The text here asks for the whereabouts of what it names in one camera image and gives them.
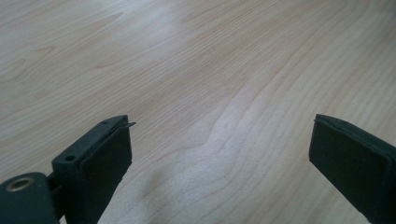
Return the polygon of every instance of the hole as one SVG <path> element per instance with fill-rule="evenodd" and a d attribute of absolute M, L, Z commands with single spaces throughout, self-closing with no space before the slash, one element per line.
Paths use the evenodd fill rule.
<path fill-rule="evenodd" d="M 71 155 L 71 156 L 67 156 L 66 158 L 64 158 L 66 161 L 73 161 L 76 159 L 75 156 Z"/>
<path fill-rule="evenodd" d="M 23 177 L 7 185 L 6 189 L 10 192 L 19 191 L 21 189 L 26 189 L 33 184 L 33 182 L 35 182 L 35 180 L 32 177 Z"/>

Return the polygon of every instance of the light wood surface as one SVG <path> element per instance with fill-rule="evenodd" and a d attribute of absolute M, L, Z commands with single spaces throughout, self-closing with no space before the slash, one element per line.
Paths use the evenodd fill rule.
<path fill-rule="evenodd" d="M 317 113 L 396 145 L 393 0 L 0 2 L 0 181 L 127 114 L 100 223 L 366 223 L 308 161 Z"/>

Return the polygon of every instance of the wooden table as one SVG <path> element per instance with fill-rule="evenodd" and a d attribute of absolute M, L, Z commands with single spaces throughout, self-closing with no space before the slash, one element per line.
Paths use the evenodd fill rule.
<path fill-rule="evenodd" d="M 0 181 L 137 122 L 101 223 L 365 223 L 313 119 L 396 145 L 393 0 L 4 0 L 0 49 Z"/>

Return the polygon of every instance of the black plastic part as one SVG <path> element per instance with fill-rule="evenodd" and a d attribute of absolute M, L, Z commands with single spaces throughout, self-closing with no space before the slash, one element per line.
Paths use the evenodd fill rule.
<path fill-rule="evenodd" d="M 15 176 L 0 186 L 0 223 L 58 223 L 47 178 L 40 173 Z"/>
<path fill-rule="evenodd" d="M 93 127 L 52 161 L 68 223 L 97 223 L 132 163 L 127 116 Z"/>
<path fill-rule="evenodd" d="M 61 219 L 66 210 L 65 205 L 67 199 L 64 195 L 64 189 L 56 182 L 54 174 L 50 174 L 47 177 L 47 182 L 49 184 L 55 216 L 57 219 Z"/>
<path fill-rule="evenodd" d="M 317 115 L 309 159 L 373 223 L 396 223 L 396 147 Z"/>

